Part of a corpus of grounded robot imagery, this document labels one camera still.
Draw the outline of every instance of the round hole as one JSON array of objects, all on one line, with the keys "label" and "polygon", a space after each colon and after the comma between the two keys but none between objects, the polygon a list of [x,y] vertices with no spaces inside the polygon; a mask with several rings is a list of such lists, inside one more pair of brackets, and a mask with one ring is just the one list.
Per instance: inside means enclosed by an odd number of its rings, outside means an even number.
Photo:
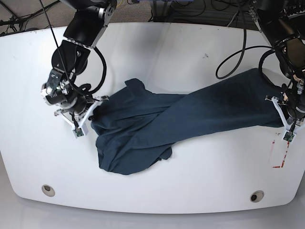
[{"label": "round hole", "polygon": [[41,187],[41,189],[42,189],[42,192],[43,192],[45,195],[47,195],[47,196],[49,196],[49,197],[55,196],[55,191],[54,191],[54,189],[53,189],[51,186],[49,186],[49,185],[43,185],[43,186]]},{"label": "round hole", "polygon": [[256,191],[250,196],[250,201],[253,203],[257,203],[261,201],[264,197],[264,192],[263,191]]}]

